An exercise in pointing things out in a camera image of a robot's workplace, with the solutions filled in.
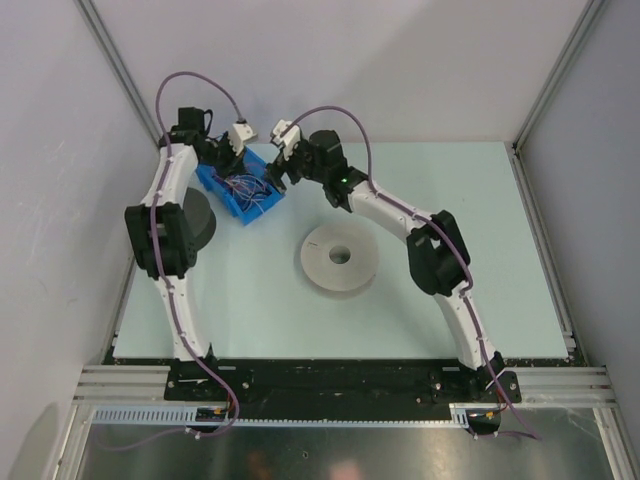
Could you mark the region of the blue plastic bin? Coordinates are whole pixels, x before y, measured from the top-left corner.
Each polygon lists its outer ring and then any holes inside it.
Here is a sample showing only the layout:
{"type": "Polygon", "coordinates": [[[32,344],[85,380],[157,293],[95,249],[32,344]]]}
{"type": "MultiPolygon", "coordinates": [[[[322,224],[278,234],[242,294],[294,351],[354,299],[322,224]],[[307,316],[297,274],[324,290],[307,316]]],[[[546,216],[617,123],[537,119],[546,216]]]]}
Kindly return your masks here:
{"type": "Polygon", "coordinates": [[[284,198],[266,179],[266,163],[253,150],[243,152],[244,173],[217,173],[213,167],[200,163],[199,154],[205,139],[196,140],[195,151],[199,160],[196,175],[204,189],[214,194],[229,213],[246,226],[273,208],[284,198]]]}

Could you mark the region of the light grey cable spool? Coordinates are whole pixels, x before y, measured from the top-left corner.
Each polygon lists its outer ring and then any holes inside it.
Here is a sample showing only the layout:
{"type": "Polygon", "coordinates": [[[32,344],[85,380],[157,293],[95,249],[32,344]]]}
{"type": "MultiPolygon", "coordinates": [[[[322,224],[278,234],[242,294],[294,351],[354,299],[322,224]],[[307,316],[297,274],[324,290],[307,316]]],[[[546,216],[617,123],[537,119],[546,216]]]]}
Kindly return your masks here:
{"type": "Polygon", "coordinates": [[[376,278],[379,262],[375,235],[357,222],[322,224],[300,247],[306,279],[330,298],[346,299],[366,291],[376,278]]]}

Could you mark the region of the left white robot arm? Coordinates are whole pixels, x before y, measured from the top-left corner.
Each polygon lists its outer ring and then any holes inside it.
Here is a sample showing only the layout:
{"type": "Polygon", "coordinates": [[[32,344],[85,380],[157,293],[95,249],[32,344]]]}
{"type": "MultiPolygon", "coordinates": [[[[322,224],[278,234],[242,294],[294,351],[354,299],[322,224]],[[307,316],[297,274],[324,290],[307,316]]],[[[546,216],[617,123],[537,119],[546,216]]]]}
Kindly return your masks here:
{"type": "Polygon", "coordinates": [[[191,277],[197,261],[196,235],[184,201],[200,165],[234,165],[244,157],[255,131],[239,118],[218,140],[209,137],[205,112],[181,108],[178,123],[158,140],[159,164],[147,194],[125,209],[124,219],[137,266],[153,281],[170,325],[173,357],[191,361],[207,357],[210,343],[197,326],[191,277]]]}

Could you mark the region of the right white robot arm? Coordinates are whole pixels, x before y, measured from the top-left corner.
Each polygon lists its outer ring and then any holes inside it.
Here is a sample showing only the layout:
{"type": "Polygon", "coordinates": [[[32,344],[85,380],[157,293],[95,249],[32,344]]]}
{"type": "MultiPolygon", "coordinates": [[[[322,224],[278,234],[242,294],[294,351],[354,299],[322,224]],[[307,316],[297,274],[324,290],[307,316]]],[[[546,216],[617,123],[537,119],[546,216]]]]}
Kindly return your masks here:
{"type": "Polygon", "coordinates": [[[266,175],[278,191],[286,190],[284,176],[292,184],[316,182],[332,207],[373,221],[405,244],[413,282],[438,304],[458,361],[470,369],[461,376],[463,393],[473,401],[493,394],[501,355],[474,306],[470,255],[454,216],[446,210],[421,211],[378,187],[369,174],[348,164],[333,130],[304,137],[298,126],[282,120],[272,130],[271,143],[279,153],[267,165],[266,175]]]}

